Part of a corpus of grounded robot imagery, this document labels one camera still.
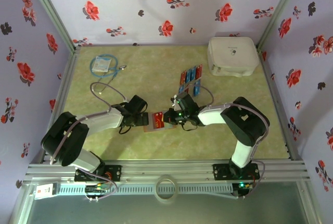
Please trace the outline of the clear acrylic card rack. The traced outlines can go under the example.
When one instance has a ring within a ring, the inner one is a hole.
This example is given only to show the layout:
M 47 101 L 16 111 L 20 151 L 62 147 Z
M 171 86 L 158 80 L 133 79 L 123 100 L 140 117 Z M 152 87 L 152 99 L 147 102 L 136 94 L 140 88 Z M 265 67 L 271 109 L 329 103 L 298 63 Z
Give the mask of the clear acrylic card rack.
M 188 83 L 184 83 L 184 85 L 185 85 L 185 89 L 184 89 L 184 92 L 186 92 L 186 93 L 188 93 L 188 94 L 190 94 L 191 96 L 193 96 L 193 90 L 194 90 L 194 83 L 196 82 L 197 80 L 196 80 L 196 78 L 195 78 L 195 80 L 193 80 L 193 81 L 190 81 L 190 82 L 188 82 Z

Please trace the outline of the aluminium corner post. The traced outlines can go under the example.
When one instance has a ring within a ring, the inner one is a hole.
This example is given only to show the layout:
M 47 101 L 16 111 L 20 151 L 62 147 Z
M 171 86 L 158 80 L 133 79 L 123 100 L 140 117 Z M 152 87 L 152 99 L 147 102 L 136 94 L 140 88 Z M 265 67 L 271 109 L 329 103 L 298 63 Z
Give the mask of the aluminium corner post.
M 39 1 L 44 7 L 45 11 L 47 12 L 50 20 L 54 24 L 62 40 L 66 44 L 67 48 L 70 50 L 71 53 L 75 53 L 76 47 L 74 46 L 70 38 L 70 34 L 67 31 L 65 25 L 63 24 L 51 0 L 39 0 Z
M 275 23 L 278 21 L 278 18 L 283 13 L 288 2 L 289 2 L 289 0 L 279 0 L 279 3 L 274 10 L 274 13 L 273 13 L 271 19 L 269 20 L 268 25 L 266 26 L 258 44 L 257 44 L 258 52 L 260 52 L 262 50 L 266 40 L 269 38 L 271 32 L 273 31 L 273 27 L 274 27 Z

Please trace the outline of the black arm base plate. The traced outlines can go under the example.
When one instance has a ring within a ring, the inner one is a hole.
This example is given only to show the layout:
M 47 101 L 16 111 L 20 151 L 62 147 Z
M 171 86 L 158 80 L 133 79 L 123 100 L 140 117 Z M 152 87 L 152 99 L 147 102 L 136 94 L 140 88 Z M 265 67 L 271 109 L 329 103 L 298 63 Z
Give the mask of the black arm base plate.
M 108 178 L 114 182 L 119 182 L 121 178 L 121 165 L 102 165 L 99 166 L 95 171 L 91 172 L 94 175 Z M 86 172 L 83 172 L 81 169 L 77 169 L 74 175 L 75 182 L 97 182 L 102 181 L 101 178 L 88 175 Z
M 249 163 L 244 168 L 234 164 L 214 164 L 213 175 L 215 181 L 220 180 L 259 180 L 260 173 L 257 164 Z

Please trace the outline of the white zip case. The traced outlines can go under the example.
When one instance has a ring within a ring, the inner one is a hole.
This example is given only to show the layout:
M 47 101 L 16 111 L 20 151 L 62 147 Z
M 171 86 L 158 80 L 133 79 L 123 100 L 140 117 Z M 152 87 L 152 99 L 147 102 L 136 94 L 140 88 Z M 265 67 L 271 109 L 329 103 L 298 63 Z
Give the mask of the white zip case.
M 214 76 L 250 76 L 259 65 L 253 40 L 244 36 L 211 38 L 207 57 L 210 73 Z

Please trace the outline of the blue stethoscope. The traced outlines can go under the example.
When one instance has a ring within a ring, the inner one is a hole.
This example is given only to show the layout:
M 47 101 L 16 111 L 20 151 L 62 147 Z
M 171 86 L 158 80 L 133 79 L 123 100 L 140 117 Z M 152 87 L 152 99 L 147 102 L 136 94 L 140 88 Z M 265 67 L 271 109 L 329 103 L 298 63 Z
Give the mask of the blue stethoscope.
M 106 57 L 111 59 L 111 64 L 109 67 L 108 72 L 93 72 L 91 70 L 93 60 L 95 57 L 91 60 L 89 64 L 89 70 L 91 72 L 91 75 L 97 78 L 98 84 L 93 85 L 92 90 L 94 92 L 97 92 L 98 94 L 102 94 L 102 92 L 106 89 L 107 85 L 111 83 L 111 81 L 118 75 L 119 72 L 124 71 L 127 68 L 127 65 L 119 65 L 118 59 L 111 54 L 101 54 L 98 55 L 99 57 Z

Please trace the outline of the tan leather card holder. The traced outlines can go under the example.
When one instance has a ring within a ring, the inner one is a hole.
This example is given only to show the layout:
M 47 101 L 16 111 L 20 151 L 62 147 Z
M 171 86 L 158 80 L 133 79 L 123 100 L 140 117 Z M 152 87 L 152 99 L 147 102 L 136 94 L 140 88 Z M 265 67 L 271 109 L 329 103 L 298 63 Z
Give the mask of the tan leather card holder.
M 149 125 L 143 126 L 143 129 L 144 129 L 145 133 L 156 132 L 156 131 L 163 131 L 163 130 L 170 130 L 170 129 L 175 129 L 176 128 L 176 125 L 165 125 L 164 124 L 164 128 L 162 128 L 162 129 L 154 129 L 153 128 L 153 124 L 152 124 L 152 114 L 153 113 L 148 113 L 148 115 L 149 115 L 149 118 L 148 118 Z

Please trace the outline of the white label box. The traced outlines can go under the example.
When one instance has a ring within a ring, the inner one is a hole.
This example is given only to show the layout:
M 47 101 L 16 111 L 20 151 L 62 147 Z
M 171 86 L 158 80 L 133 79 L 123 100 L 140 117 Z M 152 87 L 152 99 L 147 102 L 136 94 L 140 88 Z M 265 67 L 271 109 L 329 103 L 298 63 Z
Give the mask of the white label box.
M 54 197 L 58 194 L 58 182 L 37 185 L 35 189 L 35 200 Z

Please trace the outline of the white blue sealed packet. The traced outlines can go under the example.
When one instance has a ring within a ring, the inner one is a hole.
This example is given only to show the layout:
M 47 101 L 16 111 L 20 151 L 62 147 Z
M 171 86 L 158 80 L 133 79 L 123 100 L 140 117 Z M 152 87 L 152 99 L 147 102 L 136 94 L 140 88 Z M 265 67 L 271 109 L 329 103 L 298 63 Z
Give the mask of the white blue sealed packet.
M 93 72 L 108 72 L 111 64 L 111 59 L 106 57 L 95 57 L 91 70 Z

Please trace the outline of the wide aluminium extrusion rail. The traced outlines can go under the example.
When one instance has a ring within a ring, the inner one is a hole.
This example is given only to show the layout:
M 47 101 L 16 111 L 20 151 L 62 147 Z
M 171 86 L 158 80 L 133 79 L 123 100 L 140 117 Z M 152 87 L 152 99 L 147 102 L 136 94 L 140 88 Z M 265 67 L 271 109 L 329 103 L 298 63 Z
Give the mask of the wide aluminium extrusion rail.
M 266 159 L 261 182 L 310 181 L 310 176 L 301 160 Z M 162 175 L 170 175 L 179 183 L 216 183 L 214 164 L 227 164 L 227 160 L 110 160 L 107 165 L 120 165 L 122 184 L 153 183 Z M 31 164 L 23 179 L 24 184 L 35 182 L 74 181 L 72 166 Z

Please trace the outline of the aluminium side rail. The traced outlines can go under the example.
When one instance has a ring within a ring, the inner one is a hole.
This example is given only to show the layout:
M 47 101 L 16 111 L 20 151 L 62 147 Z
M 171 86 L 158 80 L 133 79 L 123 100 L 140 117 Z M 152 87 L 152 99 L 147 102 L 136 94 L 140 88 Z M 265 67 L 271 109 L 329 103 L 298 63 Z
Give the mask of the aluminium side rail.
M 302 160 L 301 156 L 299 155 L 298 149 L 296 147 L 297 143 L 294 141 L 292 133 L 290 132 L 287 126 L 287 124 L 289 124 L 289 118 L 287 117 L 287 114 L 285 112 L 275 79 L 273 80 L 271 78 L 273 72 L 271 71 L 268 62 L 264 61 L 263 51 L 260 48 L 258 48 L 257 52 L 273 100 L 274 108 L 278 118 L 279 128 L 283 136 L 284 145 L 286 146 L 288 157 L 291 160 Z
M 70 90 L 71 82 L 73 79 L 73 74 L 75 71 L 75 66 L 78 61 L 81 48 L 78 47 L 74 50 L 74 53 L 69 56 L 68 62 L 66 64 L 65 71 L 62 75 L 61 85 L 56 97 L 55 107 L 52 112 L 52 116 L 49 122 L 48 129 L 50 129 L 54 123 L 57 121 L 59 116 L 63 113 L 66 105 L 68 93 Z

